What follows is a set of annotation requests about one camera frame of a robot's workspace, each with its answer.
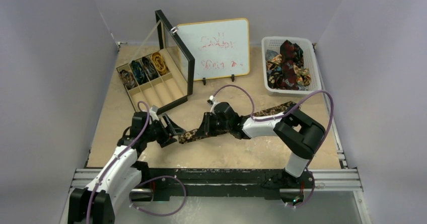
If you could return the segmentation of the brown floral black tie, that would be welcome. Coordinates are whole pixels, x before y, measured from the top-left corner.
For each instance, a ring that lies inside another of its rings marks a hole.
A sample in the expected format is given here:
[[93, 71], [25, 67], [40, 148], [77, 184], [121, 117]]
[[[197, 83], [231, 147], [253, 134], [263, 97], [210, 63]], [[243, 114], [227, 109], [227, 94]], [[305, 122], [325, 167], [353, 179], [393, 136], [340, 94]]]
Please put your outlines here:
[[[275, 107], [271, 107], [271, 108], [267, 108], [267, 109], [255, 112], [253, 114], [253, 116], [254, 117], [265, 117], [265, 116], [269, 116], [269, 115], [284, 113], [285, 111], [291, 109], [295, 105], [296, 105], [295, 102], [288, 101], [288, 102], [285, 102], [283, 104], [277, 105]], [[193, 141], [202, 140], [202, 139], [210, 137], [210, 136], [206, 136], [206, 135], [198, 136], [198, 135], [196, 135], [197, 131], [198, 131], [198, 128], [193, 129], [191, 131], [187, 131], [182, 135], [179, 135], [178, 136], [179, 143], [185, 144], [185, 143], [190, 143]]]

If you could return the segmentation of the white plastic basket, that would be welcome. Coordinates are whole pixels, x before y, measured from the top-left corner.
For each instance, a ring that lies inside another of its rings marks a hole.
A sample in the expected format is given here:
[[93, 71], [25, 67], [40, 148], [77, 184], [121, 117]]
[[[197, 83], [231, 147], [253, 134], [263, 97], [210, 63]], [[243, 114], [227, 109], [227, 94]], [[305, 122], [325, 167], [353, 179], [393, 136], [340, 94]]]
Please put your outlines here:
[[264, 85], [271, 96], [305, 96], [322, 89], [314, 45], [305, 38], [264, 37]]

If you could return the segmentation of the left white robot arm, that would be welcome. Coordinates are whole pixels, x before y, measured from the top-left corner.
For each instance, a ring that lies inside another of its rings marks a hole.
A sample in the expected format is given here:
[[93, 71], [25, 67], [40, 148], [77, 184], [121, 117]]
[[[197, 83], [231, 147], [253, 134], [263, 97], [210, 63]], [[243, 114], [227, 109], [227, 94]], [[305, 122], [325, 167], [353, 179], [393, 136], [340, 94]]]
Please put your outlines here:
[[167, 178], [151, 177], [147, 163], [138, 160], [147, 144], [156, 141], [165, 147], [184, 132], [167, 114], [158, 117], [153, 111], [134, 113], [107, 164], [84, 188], [71, 192], [67, 222], [114, 223], [119, 206], [131, 201], [132, 189], [148, 187], [154, 192], [154, 182]]

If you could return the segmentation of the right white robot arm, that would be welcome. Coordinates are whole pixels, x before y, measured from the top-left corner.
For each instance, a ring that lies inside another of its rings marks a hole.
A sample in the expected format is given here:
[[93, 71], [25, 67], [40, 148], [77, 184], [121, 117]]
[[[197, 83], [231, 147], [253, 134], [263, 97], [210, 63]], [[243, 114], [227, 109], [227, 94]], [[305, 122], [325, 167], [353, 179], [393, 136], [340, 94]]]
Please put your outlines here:
[[264, 117], [251, 117], [239, 115], [229, 103], [220, 102], [204, 114], [195, 136], [213, 137], [223, 132], [237, 139], [279, 137], [291, 151], [282, 177], [289, 187], [301, 183], [303, 171], [326, 135], [325, 128], [299, 108], [292, 107], [290, 110]]

